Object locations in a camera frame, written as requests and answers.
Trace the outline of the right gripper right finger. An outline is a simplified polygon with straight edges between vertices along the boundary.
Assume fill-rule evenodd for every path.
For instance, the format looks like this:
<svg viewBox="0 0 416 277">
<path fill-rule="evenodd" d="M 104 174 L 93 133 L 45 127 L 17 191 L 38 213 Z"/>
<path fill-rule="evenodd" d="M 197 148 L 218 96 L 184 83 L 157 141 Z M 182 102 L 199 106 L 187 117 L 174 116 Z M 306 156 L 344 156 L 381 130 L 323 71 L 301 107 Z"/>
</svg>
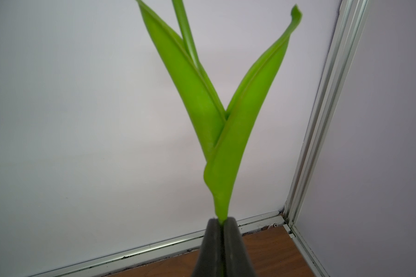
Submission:
<svg viewBox="0 0 416 277">
<path fill-rule="evenodd" d="M 256 277 L 238 224 L 233 217 L 223 223 L 225 277 Z"/>
</svg>

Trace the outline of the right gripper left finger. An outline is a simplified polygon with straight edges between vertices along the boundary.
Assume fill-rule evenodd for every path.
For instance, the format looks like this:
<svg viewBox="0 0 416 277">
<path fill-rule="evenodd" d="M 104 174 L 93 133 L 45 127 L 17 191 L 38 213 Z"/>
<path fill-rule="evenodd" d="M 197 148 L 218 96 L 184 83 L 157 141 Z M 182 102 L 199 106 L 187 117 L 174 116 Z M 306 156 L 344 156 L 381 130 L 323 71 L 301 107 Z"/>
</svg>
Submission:
<svg viewBox="0 0 416 277">
<path fill-rule="evenodd" d="M 223 227 L 217 219 L 208 221 L 192 277 L 223 277 Z"/>
</svg>

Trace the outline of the white tulip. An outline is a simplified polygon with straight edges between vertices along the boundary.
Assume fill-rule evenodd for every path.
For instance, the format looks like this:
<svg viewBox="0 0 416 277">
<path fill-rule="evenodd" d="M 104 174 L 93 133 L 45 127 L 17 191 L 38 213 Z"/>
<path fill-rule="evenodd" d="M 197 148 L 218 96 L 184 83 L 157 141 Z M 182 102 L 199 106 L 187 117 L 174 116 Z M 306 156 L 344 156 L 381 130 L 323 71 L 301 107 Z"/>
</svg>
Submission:
<svg viewBox="0 0 416 277">
<path fill-rule="evenodd" d="M 302 13 L 297 6 L 291 9 L 291 22 L 287 29 L 253 63 L 228 106 L 223 106 L 198 57 L 183 2 L 173 2 L 179 32 L 143 1 L 139 1 L 138 6 L 150 38 L 194 127 L 206 160 L 203 180 L 213 196 L 218 221 L 223 223 L 228 217 L 247 142 L 282 65 L 290 37 L 302 20 Z"/>
</svg>

